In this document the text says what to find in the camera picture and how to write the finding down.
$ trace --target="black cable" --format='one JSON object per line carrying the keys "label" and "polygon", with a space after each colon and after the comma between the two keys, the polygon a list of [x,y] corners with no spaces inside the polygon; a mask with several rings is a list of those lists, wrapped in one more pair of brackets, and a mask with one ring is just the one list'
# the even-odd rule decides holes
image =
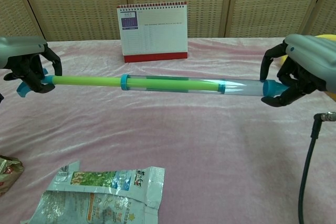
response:
{"label": "black cable", "polygon": [[311,160],[311,156],[313,154],[314,146],[316,140],[319,138],[319,133],[321,130],[322,126],[322,120],[321,120],[321,114],[316,114],[314,116],[314,124],[312,127],[311,131],[311,142],[309,145],[307,157],[306,157],[306,162],[304,164],[303,168],[303,174],[302,174],[302,179],[301,179],[301,186],[300,186],[300,192],[299,192],[299,203],[298,203],[298,215],[299,215],[299,223],[304,224],[303,220],[303,197],[305,194],[305,187],[306,187],[306,181],[307,181],[307,175],[308,175],[308,169],[309,169],[309,164]]}

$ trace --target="table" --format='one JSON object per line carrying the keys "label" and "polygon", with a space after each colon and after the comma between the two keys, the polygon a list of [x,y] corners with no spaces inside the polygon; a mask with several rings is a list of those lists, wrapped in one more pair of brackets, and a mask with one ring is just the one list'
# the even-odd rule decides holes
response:
{"label": "table", "polygon": [[[258,79],[282,38],[195,38],[185,60],[124,63],[116,41],[50,42],[64,75],[162,74]],[[50,63],[44,66],[52,72]],[[271,66],[273,79],[279,64]],[[1,72],[1,79],[6,74]],[[58,86],[20,98],[1,82],[0,153],[25,171],[1,197],[1,223],[29,219],[58,168],[166,168],[159,223],[298,223],[297,201],[315,113],[336,103],[314,92],[284,108],[259,97]],[[306,223],[334,223],[334,124],[322,126],[304,199]]]}

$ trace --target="crumpled wrapper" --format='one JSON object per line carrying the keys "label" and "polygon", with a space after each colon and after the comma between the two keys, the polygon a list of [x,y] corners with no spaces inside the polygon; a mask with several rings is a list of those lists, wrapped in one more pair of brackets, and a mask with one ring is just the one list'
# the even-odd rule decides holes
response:
{"label": "crumpled wrapper", "polygon": [[0,155],[0,196],[10,189],[23,171],[20,160]]}

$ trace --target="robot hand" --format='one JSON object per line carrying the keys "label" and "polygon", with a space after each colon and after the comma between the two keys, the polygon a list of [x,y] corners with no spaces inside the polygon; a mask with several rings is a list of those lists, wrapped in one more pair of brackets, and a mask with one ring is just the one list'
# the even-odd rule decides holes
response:
{"label": "robot hand", "polygon": [[289,88],[278,97],[263,97],[262,102],[281,107],[315,90],[336,93],[336,41],[308,35],[287,36],[282,44],[266,51],[261,63],[261,81],[266,80],[273,59],[284,55],[288,57],[277,77]]}
{"label": "robot hand", "polygon": [[47,93],[55,88],[53,84],[42,84],[45,77],[40,56],[52,62],[56,76],[62,75],[60,58],[38,36],[0,37],[0,69],[12,72],[4,77],[11,81],[21,79],[37,93]]}

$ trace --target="spiral binding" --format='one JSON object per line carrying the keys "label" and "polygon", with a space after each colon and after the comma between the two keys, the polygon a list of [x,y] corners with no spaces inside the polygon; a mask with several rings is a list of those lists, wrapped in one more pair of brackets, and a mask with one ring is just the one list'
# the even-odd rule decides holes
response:
{"label": "spiral binding", "polygon": [[148,9],[169,9],[169,8],[183,8],[186,1],[182,2],[162,2],[162,3],[148,3],[148,4],[130,4],[118,5],[118,9],[122,10],[148,10]]}

